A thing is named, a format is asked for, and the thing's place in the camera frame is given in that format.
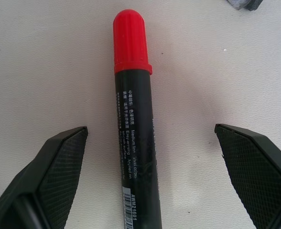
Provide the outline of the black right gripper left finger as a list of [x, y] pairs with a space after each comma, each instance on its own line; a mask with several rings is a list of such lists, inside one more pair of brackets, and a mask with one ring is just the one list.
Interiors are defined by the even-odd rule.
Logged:
[[0, 197], [0, 229], [64, 229], [78, 188], [87, 127], [49, 138]]

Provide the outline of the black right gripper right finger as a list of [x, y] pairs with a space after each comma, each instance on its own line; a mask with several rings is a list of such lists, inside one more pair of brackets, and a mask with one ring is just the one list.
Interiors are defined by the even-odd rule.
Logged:
[[217, 124], [231, 183], [256, 229], [281, 229], [281, 150], [266, 136]]

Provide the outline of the red capped black marker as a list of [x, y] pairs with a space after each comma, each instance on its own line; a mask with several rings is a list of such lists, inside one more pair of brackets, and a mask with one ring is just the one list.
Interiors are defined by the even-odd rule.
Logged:
[[114, 79], [124, 229], [162, 229], [145, 21], [135, 10], [113, 22]]

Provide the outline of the dark grey object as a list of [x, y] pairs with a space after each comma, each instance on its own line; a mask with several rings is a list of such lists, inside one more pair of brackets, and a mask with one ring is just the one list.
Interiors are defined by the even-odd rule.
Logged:
[[226, 0], [234, 9], [246, 9], [249, 11], [256, 10], [263, 0]]

